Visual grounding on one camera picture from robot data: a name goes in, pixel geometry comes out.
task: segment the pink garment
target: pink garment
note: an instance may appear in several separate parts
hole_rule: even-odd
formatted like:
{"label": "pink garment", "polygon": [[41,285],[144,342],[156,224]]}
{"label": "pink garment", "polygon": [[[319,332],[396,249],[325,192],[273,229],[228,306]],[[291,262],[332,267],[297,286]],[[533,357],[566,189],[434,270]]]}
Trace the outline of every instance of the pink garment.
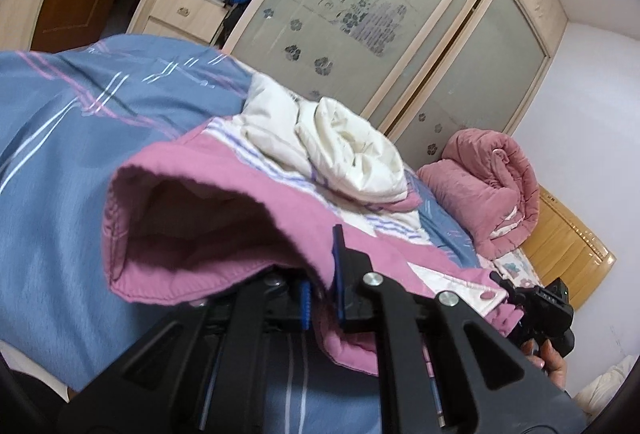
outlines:
{"label": "pink garment", "polygon": [[489,260],[519,247],[538,223],[536,175],[508,135],[463,129],[449,139],[440,161],[417,174]]}
{"label": "pink garment", "polygon": [[[287,185],[298,179],[279,179],[268,163],[256,163],[257,150],[203,129],[146,147],[111,180],[102,228],[104,270],[110,289],[128,302],[201,299],[273,265],[304,267],[318,287],[329,290],[332,227],[338,223],[349,248],[369,254],[376,271],[413,293],[434,295],[407,261],[497,288],[488,270],[462,270],[435,247],[373,237],[348,225],[310,192],[313,184]],[[333,316],[323,295],[314,312],[319,345],[336,363],[376,374],[372,337],[343,334]],[[521,317],[513,305],[500,304],[486,319],[506,335]]]}

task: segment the wooden headboard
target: wooden headboard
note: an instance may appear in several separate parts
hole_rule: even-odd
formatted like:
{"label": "wooden headboard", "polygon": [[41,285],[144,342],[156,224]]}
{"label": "wooden headboard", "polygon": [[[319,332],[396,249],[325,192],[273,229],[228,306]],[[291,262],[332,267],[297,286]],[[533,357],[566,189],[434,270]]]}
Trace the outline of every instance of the wooden headboard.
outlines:
{"label": "wooden headboard", "polygon": [[562,277],[578,309],[604,279],[616,257],[567,207],[540,187],[540,218],[523,245],[543,284]]}

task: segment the pink jacket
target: pink jacket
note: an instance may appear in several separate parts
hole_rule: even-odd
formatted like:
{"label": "pink jacket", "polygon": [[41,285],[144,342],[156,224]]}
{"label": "pink jacket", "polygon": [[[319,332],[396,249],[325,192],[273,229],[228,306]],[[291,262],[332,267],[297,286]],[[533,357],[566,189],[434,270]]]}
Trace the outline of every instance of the pink jacket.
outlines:
{"label": "pink jacket", "polygon": [[[110,289],[129,302],[172,305],[224,291],[272,265],[304,267],[319,288],[334,279],[332,227],[342,224],[349,248],[369,254],[376,271],[427,297],[434,291],[418,267],[496,294],[486,319],[503,334],[522,317],[500,303],[489,271],[462,270],[432,246],[373,237],[345,223],[295,172],[274,167],[248,142],[213,119],[173,142],[127,160],[111,181],[102,228]],[[314,312],[319,345],[338,364],[376,374],[369,335],[344,335],[326,294]]]}

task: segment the hand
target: hand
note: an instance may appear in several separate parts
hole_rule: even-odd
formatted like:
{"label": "hand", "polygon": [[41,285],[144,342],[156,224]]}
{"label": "hand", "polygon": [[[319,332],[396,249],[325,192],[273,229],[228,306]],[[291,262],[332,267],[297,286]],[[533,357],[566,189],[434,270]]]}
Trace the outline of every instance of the hand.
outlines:
{"label": "hand", "polygon": [[546,340],[540,348],[539,356],[533,355],[533,340],[528,340],[521,345],[520,350],[527,355],[527,358],[538,369],[546,369],[549,379],[560,389],[564,390],[566,385],[566,360],[560,356],[551,345],[551,340]]}

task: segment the metal screw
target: metal screw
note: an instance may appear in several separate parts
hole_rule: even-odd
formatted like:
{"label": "metal screw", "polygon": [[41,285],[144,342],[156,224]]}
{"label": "metal screw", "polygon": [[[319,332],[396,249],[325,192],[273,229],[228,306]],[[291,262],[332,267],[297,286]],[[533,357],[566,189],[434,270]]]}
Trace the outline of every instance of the metal screw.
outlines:
{"label": "metal screw", "polygon": [[460,297],[458,297],[452,291],[443,291],[438,295],[438,300],[445,306],[455,306],[458,302],[460,302]]}
{"label": "metal screw", "polygon": [[364,281],[364,284],[366,284],[367,286],[380,286],[382,284],[382,281],[385,280],[385,278],[382,277],[382,275],[380,275],[379,273],[376,273],[375,271],[369,271],[369,273],[364,274],[364,276],[362,277],[362,280]]}
{"label": "metal screw", "polygon": [[267,286],[280,286],[282,283],[284,283],[284,281],[281,278],[281,276],[276,275],[276,274],[271,274],[271,275],[267,275],[264,278],[264,283]]}

